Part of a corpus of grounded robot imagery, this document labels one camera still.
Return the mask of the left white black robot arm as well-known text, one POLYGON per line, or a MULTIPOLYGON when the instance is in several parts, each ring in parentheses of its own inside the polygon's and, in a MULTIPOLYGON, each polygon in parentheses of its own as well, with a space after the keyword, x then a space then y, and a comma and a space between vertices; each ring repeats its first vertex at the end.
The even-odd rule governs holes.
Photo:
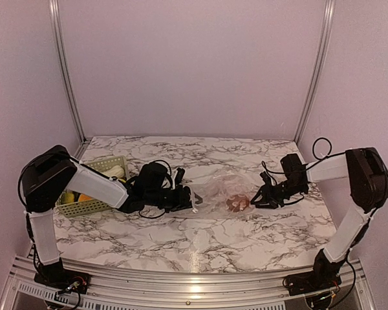
POLYGON ((53 227, 53 209, 65 190, 85 194, 122 213, 154 206, 166 213, 197 211, 202 198, 182 184, 184 169, 170 174, 159 161, 145 164, 126 181, 106 176, 73 158, 56 145, 27 163, 19 176, 17 193, 25 207, 28 235, 38 258, 37 272, 54 287, 64 287, 69 274, 63 267, 53 227))

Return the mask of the fake green yellow pear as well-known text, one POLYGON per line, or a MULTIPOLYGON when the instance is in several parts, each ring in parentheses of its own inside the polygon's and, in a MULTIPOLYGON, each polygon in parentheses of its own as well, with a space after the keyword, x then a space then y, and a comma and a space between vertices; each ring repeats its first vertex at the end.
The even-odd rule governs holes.
POLYGON ((61 204, 70 204, 76 201, 75 193, 71 191, 64 192, 61 197, 61 204))

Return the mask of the fake bok choy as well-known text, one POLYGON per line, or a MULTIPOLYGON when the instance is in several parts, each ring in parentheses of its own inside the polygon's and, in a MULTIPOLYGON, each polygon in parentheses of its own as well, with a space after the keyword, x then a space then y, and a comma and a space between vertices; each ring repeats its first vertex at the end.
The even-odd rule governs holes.
POLYGON ((118 179, 127 179, 127 175, 125 169, 120 165, 115 165, 109 170, 105 171, 104 174, 110 178, 118 178, 118 179))

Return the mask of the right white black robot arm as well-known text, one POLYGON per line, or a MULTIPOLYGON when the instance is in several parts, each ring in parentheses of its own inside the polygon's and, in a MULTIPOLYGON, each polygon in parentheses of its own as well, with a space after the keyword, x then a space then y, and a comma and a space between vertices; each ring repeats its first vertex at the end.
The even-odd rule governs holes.
POLYGON ((307 283, 321 289, 332 280, 332 269, 344 262, 350 250, 362 239, 374 213, 388 199, 388 169, 374 147, 349 149, 328 155, 312 163, 303 163, 296 153, 281 159, 280 183, 272 180, 268 169, 260 174, 264 184, 250 203, 260 209, 277 209, 291 205, 296 194, 308 194, 311 183, 347 178, 352 205, 335 235, 316 256, 315 269, 307 283))

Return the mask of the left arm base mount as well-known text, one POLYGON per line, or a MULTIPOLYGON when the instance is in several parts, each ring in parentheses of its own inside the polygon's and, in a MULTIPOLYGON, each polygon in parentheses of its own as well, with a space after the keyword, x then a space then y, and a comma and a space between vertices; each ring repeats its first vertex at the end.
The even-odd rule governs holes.
POLYGON ((71 292, 85 295, 90 279, 91 276, 88 273, 68 269, 64 269, 62 272, 51 271, 45 273, 43 271, 36 273, 34 276, 36 283, 57 289, 59 295, 71 292))

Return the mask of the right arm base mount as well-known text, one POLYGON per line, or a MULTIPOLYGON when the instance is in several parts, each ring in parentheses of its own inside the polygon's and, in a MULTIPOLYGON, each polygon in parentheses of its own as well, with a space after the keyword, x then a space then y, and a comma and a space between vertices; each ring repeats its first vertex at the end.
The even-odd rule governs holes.
POLYGON ((291 274, 283 278, 283 287, 288 290, 290 296, 314 293, 332 287, 338 287, 341 278, 332 274, 326 278, 317 278, 314 271, 291 274))

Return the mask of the clear zip top bag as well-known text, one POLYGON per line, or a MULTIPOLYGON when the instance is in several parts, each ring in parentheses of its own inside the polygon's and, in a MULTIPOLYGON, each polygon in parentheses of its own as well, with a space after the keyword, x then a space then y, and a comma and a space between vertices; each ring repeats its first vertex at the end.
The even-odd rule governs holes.
POLYGON ((203 198, 203 203, 196 205, 196 211, 189 211, 188 217, 201 220, 222 220, 245 216, 253 211, 253 206, 241 212, 226 209, 226 199, 235 194, 245 194, 251 200, 257 192, 257 186, 246 176, 240 174, 223 174, 210 177, 203 184, 194 184, 191 188, 203 198))

